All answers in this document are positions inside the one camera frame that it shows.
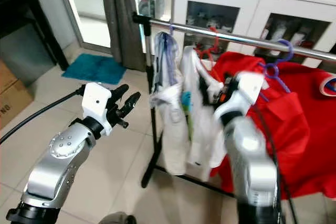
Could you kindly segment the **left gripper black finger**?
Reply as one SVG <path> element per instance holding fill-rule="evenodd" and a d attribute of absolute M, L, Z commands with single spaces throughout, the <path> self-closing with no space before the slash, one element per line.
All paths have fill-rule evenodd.
<path fill-rule="evenodd" d="M 125 118 L 136 106 L 137 102 L 141 97 L 141 92 L 135 92 L 134 94 L 127 97 L 124 104 L 119 109 L 119 117 Z"/>
<path fill-rule="evenodd" d="M 111 90 L 111 97 L 109 98 L 109 105 L 116 104 L 118 100 L 128 91 L 129 85 L 127 83 L 123 83 L 119 87 Z"/>

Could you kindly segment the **red plastic hanger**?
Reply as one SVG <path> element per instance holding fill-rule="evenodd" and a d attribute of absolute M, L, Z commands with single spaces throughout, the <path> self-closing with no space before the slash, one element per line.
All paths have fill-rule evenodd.
<path fill-rule="evenodd" d="M 205 46 L 204 44 L 197 44 L 195 46 L 195 51 L 198 55 L 198 58 L 200 60 L 200 63 L 206 70 L 209 71 L 209 73 L 212 73 L 212 68 L 214 68 L 215 61 L 212 57 L 213 54 L 219 52 L 219 39 L 216 37 L 217 35 L 217 29 L 215 27 L 209 27 L 209 30 L 215 34 L 214 41 L 212 42 L 211 46 Z M 209 62 L 209 68 L 206 64 L 202 62 L 202 59 L 207 59 Z"/>

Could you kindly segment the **white blue patterned garment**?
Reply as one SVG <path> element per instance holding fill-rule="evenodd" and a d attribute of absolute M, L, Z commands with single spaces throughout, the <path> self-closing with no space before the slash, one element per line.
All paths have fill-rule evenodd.
<path fill-rule="evenodd" d="M 189 149 L 187 118 L 182 107 L 183 78 L 177 69 L 177 41 L 170 33 L 154 35 L 153 94 L 151 104 L 157 109 L 162 122 L 163 160 L 171 175 L 186 172 Z"/>

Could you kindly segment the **teal floor mat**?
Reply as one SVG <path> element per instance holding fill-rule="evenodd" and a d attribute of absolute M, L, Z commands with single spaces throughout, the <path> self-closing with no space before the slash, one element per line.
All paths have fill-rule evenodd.
<path fill-rule="evenodd" d="M 80 54 L 61 76 L 88 82 L 118 84 L 126 71 L 113 58 Z"/>

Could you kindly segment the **white printed t-shirt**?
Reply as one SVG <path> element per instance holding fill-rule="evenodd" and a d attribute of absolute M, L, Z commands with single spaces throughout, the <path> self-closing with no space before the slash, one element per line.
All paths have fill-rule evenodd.
<path fill-rule="evenodd" d="M 203 101 L 198 90 L 198 72 L 209 73 L 200 63 L 193 46 L 183 49 L 178 63 L 182 73 L 182 106 L 187 116 L 190 151 L 187 162 L 190 172 L 205 183 L 211 176 L 211 169 L 219 167 L 226 155 L 222 126 L 214 117 L 214 104 L 223 87 L 221 81 L 214 80 L 209 85 L 209 93 L 213 101 Z"/>

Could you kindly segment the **metal clothes rack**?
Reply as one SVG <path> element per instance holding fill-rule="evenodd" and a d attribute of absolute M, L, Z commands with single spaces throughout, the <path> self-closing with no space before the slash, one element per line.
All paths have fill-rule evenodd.
<path fill-rule="evenodd" d="M 151 52 L 153 51 L 153 47 L 151 46 L 151 27 L 161 27 L 163 29 L 169 29 L 169 22 L 168 21 L 162 21 L 159 19 L 154 19 L 149 16 L 142 16 L 137 13 L 133 13 L 132 20 L 134 23 L 137 23 L 142 26 L 143 34 L 145 35 L 145 58 L 146 58 L 146 75 L 147 75 L 147 82 L 149 85 L 149 92 L 153 92 L 153 64 L 151 63 Z M 215 34 L 211 32 L 211 30 L 200 28 L 197 26 L 192 25 L 183 25 L 183 24 L 175 24 L 175 30 L 183 33 L 195 33 L 202 36 L 207 37 L 214 37 Z M 231 33 L 220 33 L 217 32 L 216 37 L 222 41 L 229 41 L 229 42 L 237 42 L 238 44 L 242 44 L 244 46 L 254 46 L 258 48 L 266 48 L 271 50 L 278 50 L 278 51 L 285 51 L 288 52 L 288 47 L 283 46 L 280 42 L 273 42 L 268 41 L 264 39 L 257 39 L 249 36 L 242 36 L 242 35 L 234 35 Z M 295 47 L 293 50 L 296 54 L 299 54 L 301 56 L 305 56 L 307 58 L 312 59 L 321 59 L 322 61 L 328 61 L 328 62 L 336 62 L 336 55 L 330 54 L 324 51 L 319 50 L 313 50 L 313 49 L 307 49 L 304 47 Z M 147 188 L 149 185 L 149 181 L 151 181 L 151 178 L 153 176 L 153 172 L 155 170 L 167 173 L 166 169 L 158 164 L 159 157 L 161 156 L 161 151 L 163 147 L 163 139 L 159 137 L 159 134 L 156 132 L 156 114 L 155 109 L 150 109 L 150 116 L 151 116 L 151 126 L 153 131 L 153 154 L 151 156 L 151 159 L 148 163 L 147 168 L 145 169 L 145 172 L 141 179 L 141 187 Z M 197 180 L 196 178 L 192 176 L 187 175 L 180 175 L 177 176 L 178 178 L 182 180 L 186 180 L 189 183 L 197 184 L 198 186 L 207 188 L 209 190 L 212 190 L 214 192 L 220 193 L 222 195 L 228 196 L 228 197 L 234 197 L 233 194 L 228 193 L 218 187 L 212 186 L 211 184 L 202 182 L 200 180 Z"/>

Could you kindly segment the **grey curtain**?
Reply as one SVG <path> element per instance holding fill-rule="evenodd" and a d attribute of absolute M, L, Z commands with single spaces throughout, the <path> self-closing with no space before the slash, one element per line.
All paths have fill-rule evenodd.
<path fill-rule="evenodd" d="M 129 70 L 144 71 L 141 29 L 132 20 L 134 0 L 103 0 L 110 35 L 110 50 L 115 60 Z"/>

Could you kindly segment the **red polo shirt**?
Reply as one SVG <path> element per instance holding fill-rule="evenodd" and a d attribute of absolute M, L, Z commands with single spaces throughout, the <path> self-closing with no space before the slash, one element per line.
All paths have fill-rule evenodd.
<path fill-rule="evenodd" d="M 248 116 L 276 153 L 291 197 L 322 193 L 336 200 L 336 91 L 326 88 L 334 75 L 294 62 L 279 63 L 285 93 L 267 78 L 266 89 Z"/>

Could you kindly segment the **printed cardboard box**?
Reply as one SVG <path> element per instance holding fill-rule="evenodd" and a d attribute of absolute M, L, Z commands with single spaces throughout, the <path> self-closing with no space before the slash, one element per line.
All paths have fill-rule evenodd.
<path fill-rule="evenodd" d="M 33 102 L 34 98 L 21 81 L 14 82 L 0 94 L 0 127 L 5 127 L 14 117 Z"/>

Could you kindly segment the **grey metal panel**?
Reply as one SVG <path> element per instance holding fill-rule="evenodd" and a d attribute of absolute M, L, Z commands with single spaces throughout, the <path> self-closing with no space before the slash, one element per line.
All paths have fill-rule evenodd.
<path fill-rule="evenodd" d="M 1 28 L 0 50 L 2 61 L 27 87 L 55 66 L 31 23 Z"/>

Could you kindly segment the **black desk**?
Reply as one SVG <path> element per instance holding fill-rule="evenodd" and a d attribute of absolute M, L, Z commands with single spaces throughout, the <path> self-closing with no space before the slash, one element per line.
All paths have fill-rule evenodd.
<path fill-rule="evenodd" d="M 1 28 L 26 23 L 35 25 L 41 41 L 55 62 L 55 66 L 63 69 L 69 66 L 39 0 L 1 0 L 0 4 Z"/>

